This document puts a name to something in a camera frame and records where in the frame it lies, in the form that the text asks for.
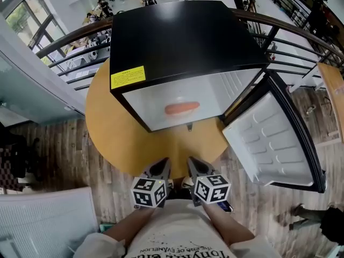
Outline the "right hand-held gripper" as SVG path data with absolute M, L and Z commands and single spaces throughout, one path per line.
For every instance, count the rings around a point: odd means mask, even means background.
M 190 156 L 187 166 L 193 182 L 190 192 L 194 206 L 227 201 L 231 183 L 212 164 Z

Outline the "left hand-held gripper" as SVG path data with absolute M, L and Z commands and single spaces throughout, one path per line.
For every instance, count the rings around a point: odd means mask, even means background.
M 150 208 L 164 207 L 171 190 L 170 172 L 171 160 L 165 157 L 148 166 L 139 177 L 135 177 L 131 186 L 134 205 Z

